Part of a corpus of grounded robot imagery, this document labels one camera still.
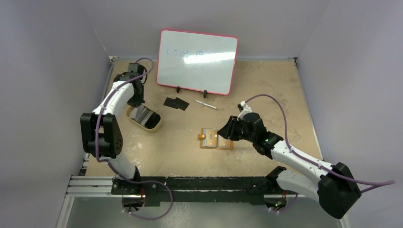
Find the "yellow gold credit card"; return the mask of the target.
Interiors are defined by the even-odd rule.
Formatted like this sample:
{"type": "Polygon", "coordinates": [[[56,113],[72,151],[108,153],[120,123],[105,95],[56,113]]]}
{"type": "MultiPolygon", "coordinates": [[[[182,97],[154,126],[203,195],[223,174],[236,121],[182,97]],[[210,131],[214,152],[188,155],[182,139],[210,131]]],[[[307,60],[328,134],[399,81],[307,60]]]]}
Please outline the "yellow gold credit card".
{"type": "Polygon", "coordinates": [[[231,148],[231,140],[219,137],[218,138],[218,147],[220,147],[220,148],[231,148]]]}

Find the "yellow leather card holder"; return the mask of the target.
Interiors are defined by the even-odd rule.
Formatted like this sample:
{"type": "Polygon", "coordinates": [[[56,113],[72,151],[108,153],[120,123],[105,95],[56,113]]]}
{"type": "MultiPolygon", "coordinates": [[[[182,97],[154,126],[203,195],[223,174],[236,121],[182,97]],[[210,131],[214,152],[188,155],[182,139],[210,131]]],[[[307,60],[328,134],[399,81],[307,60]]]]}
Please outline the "yellow leather card holder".
{"type": "Polygon", "coordinates": [[[233,141],[231,141],[231,148],[220,148],[218,147],[218,138],[221,137],[217,135],[217,129],[212,128],[202,128],[201,132],[198,134],[198,140],[200,140],[200,148],[203,149],[217,149],[217,150],[233,150],[233,141]]]}

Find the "beige oval plastic tray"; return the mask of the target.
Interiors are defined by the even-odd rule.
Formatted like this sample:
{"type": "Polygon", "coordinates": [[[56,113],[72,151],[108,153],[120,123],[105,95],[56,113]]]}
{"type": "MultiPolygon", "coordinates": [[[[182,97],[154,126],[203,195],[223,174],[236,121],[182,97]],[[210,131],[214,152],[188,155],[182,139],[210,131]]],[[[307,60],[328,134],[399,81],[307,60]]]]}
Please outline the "beige oval plastic tray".
{"type": "Polygon", "coordinates": [[[138,107],[129,106],[125,115],[131,123],[149,133],[156,132],[162,125],[161,116],[143,104],[138,107]]]}

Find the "black credit card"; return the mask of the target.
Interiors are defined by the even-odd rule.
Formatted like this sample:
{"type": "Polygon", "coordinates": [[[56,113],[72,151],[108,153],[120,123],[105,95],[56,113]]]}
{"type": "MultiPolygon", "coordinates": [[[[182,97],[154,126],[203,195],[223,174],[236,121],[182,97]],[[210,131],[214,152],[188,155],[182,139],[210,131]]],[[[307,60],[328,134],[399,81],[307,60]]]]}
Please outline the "black credit card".
{"type": "Polygon", "coordinates": [[[178,105],[176,99],[172,99],[172,98],[169,98],[169,97],[167,97],[167,98],[165,99],[165,102],[164,102],[163,105],[164,105],[164,106],[167,106],[167,107],[170,107],[170,108],[174,108],[174,109],[178,109],[178,108],[180,107],[180,106],[178,105]]]}
{"type": "Polygon", "coordinates": [[[189,106],[188,102],[186,102],[178,97],[174,99],[174,102],[175,102],[176,107],[183,111],[185,111],[187,109],[187,107],[189,106]]]}

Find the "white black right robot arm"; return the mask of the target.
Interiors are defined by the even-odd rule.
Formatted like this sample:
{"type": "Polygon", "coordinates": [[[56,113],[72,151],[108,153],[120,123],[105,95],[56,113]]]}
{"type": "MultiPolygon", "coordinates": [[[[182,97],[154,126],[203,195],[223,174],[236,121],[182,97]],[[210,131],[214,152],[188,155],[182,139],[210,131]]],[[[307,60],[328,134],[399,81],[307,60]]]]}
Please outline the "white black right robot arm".
{"type": "Polygon", "coordinates": [[[267,188],[272,193],[290,190],[309,197],[336,219],[341,219],[362,195],[345,164],[333,165],[289,149],[283,137],[266,129],[257,113],[246,114],[242,120],[231,116],[217,134],[231,141],[246,140],[259,154],[296,170],[283,170],[268,178],[267,188]]]}

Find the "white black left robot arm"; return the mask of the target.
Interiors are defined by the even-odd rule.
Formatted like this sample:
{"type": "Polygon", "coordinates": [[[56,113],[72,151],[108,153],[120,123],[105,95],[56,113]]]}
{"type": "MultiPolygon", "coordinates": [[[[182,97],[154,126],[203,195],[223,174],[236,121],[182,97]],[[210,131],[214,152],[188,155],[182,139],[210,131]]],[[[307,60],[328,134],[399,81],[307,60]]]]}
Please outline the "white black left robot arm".
{"type": "Polygon", "coordinates": [[[126,103],[142,93],[142,78],[146,75],[143,65],[137,62],[129,64],[128,71],[115,77],[101,104],[80,117],[84,151],[97,162],[105,163],[117,179],[124,180],[123,188],[129,194],[137,194],[143,181],[138,168],[122,153],[123,136],[117,119],[126,103]]]}

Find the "white marker pen green cap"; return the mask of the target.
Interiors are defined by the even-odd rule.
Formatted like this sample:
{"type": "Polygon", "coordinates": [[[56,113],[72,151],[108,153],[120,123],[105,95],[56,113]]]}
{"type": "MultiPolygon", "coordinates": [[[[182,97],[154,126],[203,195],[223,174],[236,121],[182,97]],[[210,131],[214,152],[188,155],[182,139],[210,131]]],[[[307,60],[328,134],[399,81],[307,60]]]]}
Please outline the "white marker pen green cap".
{"type": "Polygon", "coordinates": [[[212,109],[214,109],[214,110],[218,110],[217,107],[215,107],[215,106],[213,106],[213,105],[210,105],[210,104],[207,104],[207,103],[205,103],[205,102],[202,102],[202,101],[199,101],[199,100],[195,100],[195,102],[197,102],[197,103],[199,103],[199,104],[202,104],[202,105],[204,105],[204,106],[207,106],[207,107],[209,107],[209,108],[212,108],[212,109]]]}

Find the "pink framed whiteboard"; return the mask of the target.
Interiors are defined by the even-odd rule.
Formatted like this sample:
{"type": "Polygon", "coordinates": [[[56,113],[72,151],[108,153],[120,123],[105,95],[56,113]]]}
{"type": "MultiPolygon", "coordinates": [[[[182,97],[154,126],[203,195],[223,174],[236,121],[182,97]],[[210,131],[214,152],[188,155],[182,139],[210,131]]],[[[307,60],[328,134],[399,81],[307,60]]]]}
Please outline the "pink framed whiteboard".
{"type": "Polygon", "coordinates": [[[238,39],[234,36],[164,29],[156,82],[208,94],[231,91],[238,39]]]}

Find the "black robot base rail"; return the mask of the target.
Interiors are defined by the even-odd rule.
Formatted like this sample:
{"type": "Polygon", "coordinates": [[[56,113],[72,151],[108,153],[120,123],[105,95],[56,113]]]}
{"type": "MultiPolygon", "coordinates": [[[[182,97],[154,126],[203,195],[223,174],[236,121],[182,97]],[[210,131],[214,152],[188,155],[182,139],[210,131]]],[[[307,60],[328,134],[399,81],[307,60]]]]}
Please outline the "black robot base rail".
{"type": "Polygon", "coordinates": [[[143,176],[141,184],[112,179],[111,193],[143,197],[146,206],[162,202],[248,203],[282,209],[294,192],[281,189],[271,177],[157,177],[143,176]]]}

